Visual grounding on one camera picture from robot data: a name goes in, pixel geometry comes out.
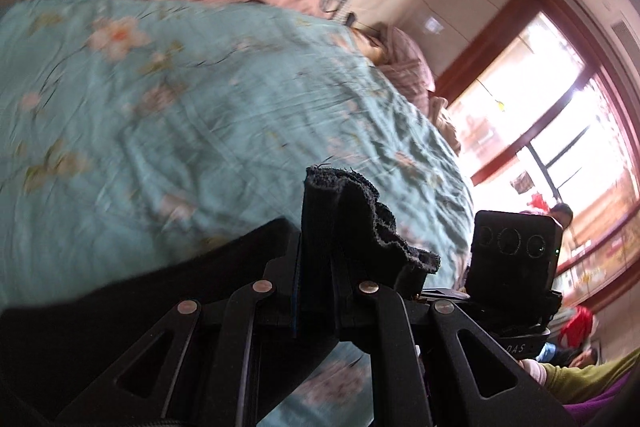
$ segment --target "hair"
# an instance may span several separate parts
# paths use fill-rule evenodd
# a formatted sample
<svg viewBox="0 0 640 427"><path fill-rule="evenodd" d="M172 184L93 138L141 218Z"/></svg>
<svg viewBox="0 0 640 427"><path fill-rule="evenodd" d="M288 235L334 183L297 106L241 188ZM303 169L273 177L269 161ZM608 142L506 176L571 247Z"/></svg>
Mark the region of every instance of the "hair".
<svg viewBox="0 0 640 427"><path fill-rule="evenodd" d="M564 214L569 217L569 223L574 220L574 211L572 211L571 207L566 203L558 203L554 206L549 213L556 212L559 214Z"/></svg>

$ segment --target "pink pillow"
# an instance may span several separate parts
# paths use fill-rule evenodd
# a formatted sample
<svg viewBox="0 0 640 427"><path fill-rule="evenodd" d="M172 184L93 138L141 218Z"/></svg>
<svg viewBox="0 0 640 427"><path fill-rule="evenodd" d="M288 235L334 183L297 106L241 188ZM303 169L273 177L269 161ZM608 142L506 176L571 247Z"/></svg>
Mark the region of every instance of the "pink pillow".
<svg viewBox="0 0 640 427"><path fill-rule="evenodd" d="M380 71L409 102L429 114L429 91L435 90L433 75L418 44L405 32L389 26L383 35L389 63Z"/></svg>

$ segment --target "camera lens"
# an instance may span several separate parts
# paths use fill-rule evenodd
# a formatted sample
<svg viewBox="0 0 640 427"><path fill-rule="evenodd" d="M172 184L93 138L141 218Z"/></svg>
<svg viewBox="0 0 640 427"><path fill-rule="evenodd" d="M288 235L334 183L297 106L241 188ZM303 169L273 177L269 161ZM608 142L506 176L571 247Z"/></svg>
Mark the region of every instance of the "camera lens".
<svg viewBox="0 0 640 427"><path fill-rule="evenodd" d="M527 253L534 259L545 253L545 240L541 235L532 235L527 241Z"/></svg>
<svg viewBox="0 0 640 427"><path fill-rule="evenodd" d="M516 229L504 229L498 236L498 250L514 255L520 248L520 232Z"/></svg>
<svg viewBox="0 0 640 427"><path fill-rule="evenodd" d="M482 227L478 232L478 244L481 247L488 247L494 238L494 232L489 227Z"/></svg>

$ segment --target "metal rivet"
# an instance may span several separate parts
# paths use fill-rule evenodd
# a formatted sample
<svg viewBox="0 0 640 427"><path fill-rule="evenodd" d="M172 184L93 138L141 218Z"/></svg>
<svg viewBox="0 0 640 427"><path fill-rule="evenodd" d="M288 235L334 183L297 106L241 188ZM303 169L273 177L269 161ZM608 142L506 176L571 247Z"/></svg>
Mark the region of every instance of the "metal rivet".
<svg viewBox="0 0 640 427"><path fill-rule="evenodd" d="M362 293L375 293L379 290L380 286L373 281L362 281L358 284L358 288Z"/></svg>
<svg viewBox="0 0 640 427"><path fill-rule="evenodd" d="M267 293L268 291L271 291L271 288L273 288L273 284L271 284L271 281L268 281L267 279L261 279L254 282L253 288L255 292Z"/></svg>
<svg viewBox="0 0 640 427"><path fill-rule="evenodd" d="M198 309L198 303L196 301L182 301L178 303L178 313L182 315L189 315Z"/></svg>
<svg viewBox="0 0 640 427"><path fill-rule="evenodd" d="M449 315L450 313L453 313L453 310L456 309L456 307L453 305L453 302L447 301L445 299L435 301L433 303L433 307L438 313L442 313L443 315Z"/></svg>

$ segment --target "air vent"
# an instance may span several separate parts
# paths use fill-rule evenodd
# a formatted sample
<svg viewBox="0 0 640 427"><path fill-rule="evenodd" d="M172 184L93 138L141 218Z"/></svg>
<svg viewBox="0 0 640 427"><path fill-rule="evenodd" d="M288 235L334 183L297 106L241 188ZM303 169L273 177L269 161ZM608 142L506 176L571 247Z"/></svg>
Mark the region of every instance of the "air vent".
<svg viewBox="0 0 640 427"><path fill-rule="evenodd" d="M640 73L640 46L629 26L624 20L618 21L611 26L611 29L622 42L622 45L629 54L636 70Z"/></svg>

